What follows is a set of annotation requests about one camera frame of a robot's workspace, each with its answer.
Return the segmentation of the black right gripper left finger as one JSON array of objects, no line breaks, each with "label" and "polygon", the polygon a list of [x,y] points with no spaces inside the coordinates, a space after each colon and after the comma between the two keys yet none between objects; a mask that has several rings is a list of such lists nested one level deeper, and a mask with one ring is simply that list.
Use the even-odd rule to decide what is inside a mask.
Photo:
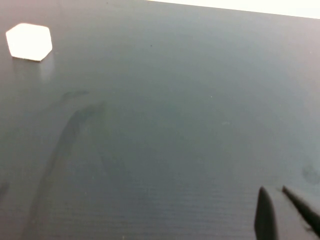
[{"label": "black right gripper left finger", "polygon": [[254,232],[257,240],[278,239],[275,207],[271,194],[264,186],[261,186],[258,191],[254,217]]}]

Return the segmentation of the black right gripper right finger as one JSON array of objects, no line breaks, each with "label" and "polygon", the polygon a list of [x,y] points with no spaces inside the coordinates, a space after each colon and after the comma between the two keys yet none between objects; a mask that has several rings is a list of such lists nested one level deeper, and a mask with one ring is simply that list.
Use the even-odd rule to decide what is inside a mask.
[{"label": "black right gripper right finger", "polygon": [[308,197],[302,191],[283,185],[281,190],[297,209],[309,229],[320,237],[320,203]]}]

